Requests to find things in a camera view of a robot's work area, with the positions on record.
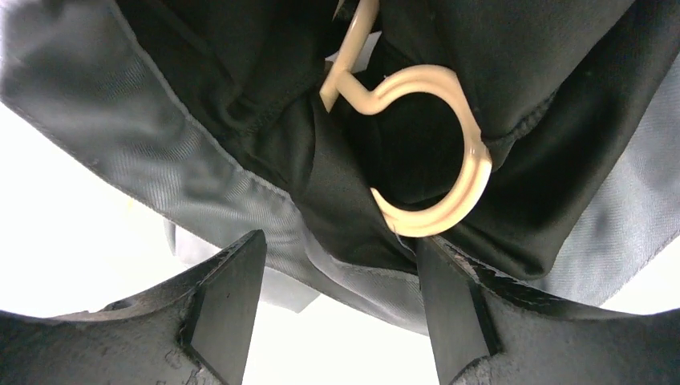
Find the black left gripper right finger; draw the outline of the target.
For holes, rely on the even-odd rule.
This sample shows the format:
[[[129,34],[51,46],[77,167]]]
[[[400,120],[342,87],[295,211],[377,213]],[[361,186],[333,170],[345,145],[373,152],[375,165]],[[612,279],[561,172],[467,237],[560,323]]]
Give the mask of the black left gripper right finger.
[[[440,237],[416,251],[442,384],[676,384],[679,312],[635,315],[527,286]]]

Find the wooden hanger with grey skirt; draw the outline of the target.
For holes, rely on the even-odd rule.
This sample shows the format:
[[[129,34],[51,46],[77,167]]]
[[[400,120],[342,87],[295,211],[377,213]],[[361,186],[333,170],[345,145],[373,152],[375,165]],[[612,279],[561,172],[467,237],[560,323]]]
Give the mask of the wooden hanger with grey skirt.
[[[377,1],[358,3],[319,96],[326,111],[331,111],[338,98],[343,97],[355,111],[372,116],[405,95],[427,93],[440,98],[455,113],[463,137],[463,156],[459,175],[447,195],[427,209],[407,211],[393,206],[377,189],[370,191],[393,233],[429,237],[458,224],[475,207],[487,186],[492,158],[454,71],[439,65],[416,65],[386,77],[372,91],[351,74],[378,11]]]

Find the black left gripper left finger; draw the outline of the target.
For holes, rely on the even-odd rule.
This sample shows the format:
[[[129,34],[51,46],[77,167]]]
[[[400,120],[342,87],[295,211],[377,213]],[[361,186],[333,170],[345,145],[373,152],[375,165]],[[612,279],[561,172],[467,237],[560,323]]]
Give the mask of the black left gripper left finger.
[[[267,244],[260,230],[103,310],[2,312],[4,384],[240,384]]]

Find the grey skirt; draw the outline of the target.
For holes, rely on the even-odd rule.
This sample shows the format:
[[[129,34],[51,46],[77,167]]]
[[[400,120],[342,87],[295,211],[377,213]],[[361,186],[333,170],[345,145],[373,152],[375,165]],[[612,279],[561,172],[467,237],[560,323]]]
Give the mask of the grey skirt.
[[[333,1],[4,1],[1,100],[107,183],[225,247],[426,331],[415,241],[370,194],[424,209],[459,173],[440,99],[374,116],[319,99],[354,10]],[[367,88],[417,64],[459,77],[492,174],[444,238],[600,305],[679,234],[676,1],[382,1]]]

